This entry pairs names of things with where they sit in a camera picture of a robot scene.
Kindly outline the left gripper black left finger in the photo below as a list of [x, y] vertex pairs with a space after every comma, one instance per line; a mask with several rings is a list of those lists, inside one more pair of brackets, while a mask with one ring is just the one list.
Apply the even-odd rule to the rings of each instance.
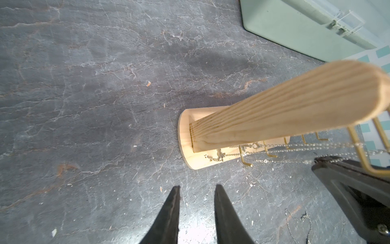
[[179, 214], [180, 186], [174, 186], [140, 244], [177, 244]]

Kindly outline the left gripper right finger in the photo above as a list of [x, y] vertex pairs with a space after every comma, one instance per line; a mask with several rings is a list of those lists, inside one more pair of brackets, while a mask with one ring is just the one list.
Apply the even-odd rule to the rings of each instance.
[[218, 244], [255, 243], [242, 225], [226, 191], [220, 184], [215, 188], [214, 215]]

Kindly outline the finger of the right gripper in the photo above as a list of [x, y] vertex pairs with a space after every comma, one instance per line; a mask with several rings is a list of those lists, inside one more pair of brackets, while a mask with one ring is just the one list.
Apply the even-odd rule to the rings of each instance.
[[311, 169], [361, 238], [369, 244], [390, 242], [389, 179], [369, 175], [360, 162], [336, 156], [315, 158]]

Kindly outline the wooden jewelry display stand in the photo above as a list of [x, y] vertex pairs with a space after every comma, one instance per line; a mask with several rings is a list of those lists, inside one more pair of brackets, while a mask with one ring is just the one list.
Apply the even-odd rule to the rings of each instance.
[[186, 109], [179, 117], [178, 142], [186, 165], [198, 170], [246, 155], [329, 149], [318, 144], [290, 146], [292, 136], [347, 128], [362, 168], [388, 177], [368, 161], [355, 126], [372, 120], [384, 144], [390, 143], [378, 116], [390, 109], [390, 78], [379, 67], [353, 60], [324, 64], [231, 106]]

